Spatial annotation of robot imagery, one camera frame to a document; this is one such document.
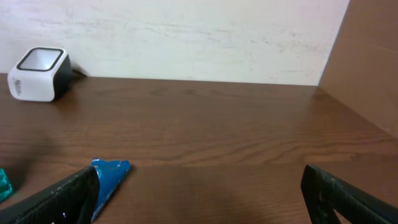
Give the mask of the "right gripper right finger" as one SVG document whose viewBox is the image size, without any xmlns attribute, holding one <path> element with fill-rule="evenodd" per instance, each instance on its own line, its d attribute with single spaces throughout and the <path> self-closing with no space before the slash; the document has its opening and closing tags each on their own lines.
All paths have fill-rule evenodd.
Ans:
<svg viewBox="0 0 398 224">
<path fill-rule="evenodd" d="M 397 223 L 396 207 L 317 166 L 305 166 L 300 186 L 312 223 L 339 223 L 337 213 L 351 223 Z"/>
</svg>

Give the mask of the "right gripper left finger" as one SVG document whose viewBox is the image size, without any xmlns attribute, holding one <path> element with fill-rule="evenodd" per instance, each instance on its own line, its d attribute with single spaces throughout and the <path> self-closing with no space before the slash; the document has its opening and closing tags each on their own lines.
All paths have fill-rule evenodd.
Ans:
<svg viewBox="0 0 398 224">
<path fill-rule="evenodd" d="M 96 169 L 87 166 L 1 210 L 1 223 L 90 223 L 99 191 Z"/>
</svg>

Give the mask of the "blue Oreo cookie pack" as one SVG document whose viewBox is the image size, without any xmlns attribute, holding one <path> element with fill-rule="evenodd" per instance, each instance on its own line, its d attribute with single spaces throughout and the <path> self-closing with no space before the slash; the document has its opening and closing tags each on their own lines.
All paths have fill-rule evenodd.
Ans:
<svg viewBox="0 0 398 224">
<path fill-rule="evenodd" d="M 106 161 L 93 159 L 91 166 L 96 169 L 99 180 L 99 193 L 91 222 L 104 209 L 107 201 L 112 196 L 118 185 L 124 180 L 131 165 L 129 161 Z"/>
</svg>

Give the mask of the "teal mouthwash bottle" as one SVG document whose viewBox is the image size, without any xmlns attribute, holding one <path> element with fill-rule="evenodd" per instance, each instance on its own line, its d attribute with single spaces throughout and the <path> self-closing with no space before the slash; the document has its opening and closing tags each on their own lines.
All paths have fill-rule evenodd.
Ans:
<svg viewBox="0 0 398 224">
<path fill-rule="evenodd" d="M 0 202 L 5 201 L 13 193 L 13 187 L 4 169 L 0 169 Z"/>
</svg>

